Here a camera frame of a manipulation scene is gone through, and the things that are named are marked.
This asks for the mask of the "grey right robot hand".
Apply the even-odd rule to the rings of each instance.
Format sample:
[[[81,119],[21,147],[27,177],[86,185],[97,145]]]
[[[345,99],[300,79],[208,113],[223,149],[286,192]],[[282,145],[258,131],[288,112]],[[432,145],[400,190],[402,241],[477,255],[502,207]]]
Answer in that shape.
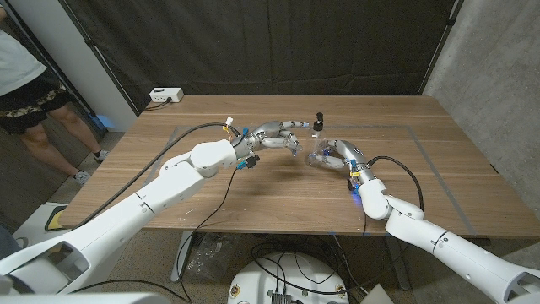
[[[364,154],[352,143],[341,139],[322,140],[313,152],[308,154],[309,165],[331,169],[349,169],[350,179],[361,187],[369,183],[377,185],[380,191],[386,190],[384,183],[369,168]]]

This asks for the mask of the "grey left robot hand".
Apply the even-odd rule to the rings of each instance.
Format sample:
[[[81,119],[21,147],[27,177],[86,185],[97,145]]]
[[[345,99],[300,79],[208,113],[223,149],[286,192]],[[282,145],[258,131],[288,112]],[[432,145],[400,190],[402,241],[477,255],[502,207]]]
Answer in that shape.
[[[263,149],[289,149],[296,156],[303,148],[291,128],[308,128],[308,122],[273,121],[266,122],[247,135],[232,141],[237,159],[247,157]]]

